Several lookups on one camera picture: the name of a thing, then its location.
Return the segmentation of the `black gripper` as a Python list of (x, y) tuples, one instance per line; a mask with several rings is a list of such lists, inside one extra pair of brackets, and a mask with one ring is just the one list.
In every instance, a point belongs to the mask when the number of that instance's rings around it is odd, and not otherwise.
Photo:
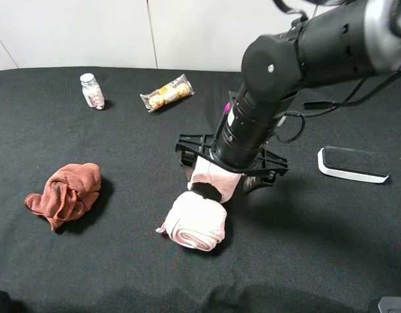
[(175, 150), (181, 153), (179, 163), (187, 181), (191, 180), (198, 157), (226, 171), (242, 174), (242, 190), (245, 194), (259, 188), (273, 186), (276, 181), (276, 173), (284, 175), (288, 171), (286, 159), (264, 148), (259, 150), (251, 165), (246, 168), (234, 168), (233, 166), (226, 165), (215, 154), (214, 142), (215, 136), (212, 134), (192, 136), (181, 134), (178, 137)]

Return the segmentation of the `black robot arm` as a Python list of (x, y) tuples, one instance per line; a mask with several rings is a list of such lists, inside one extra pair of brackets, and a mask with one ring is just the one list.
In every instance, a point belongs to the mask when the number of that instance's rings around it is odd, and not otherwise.
[(262, 35), (246, 49), (243, 82), (213, 135), (180, 135), (176, 149), (188, 187), (228, 197), (240, 179), (270, 186), (288, 164), (265, 149), (298, 91), (389, 73), (401, 77), (401, 1), (329, 1), (291, 29)]

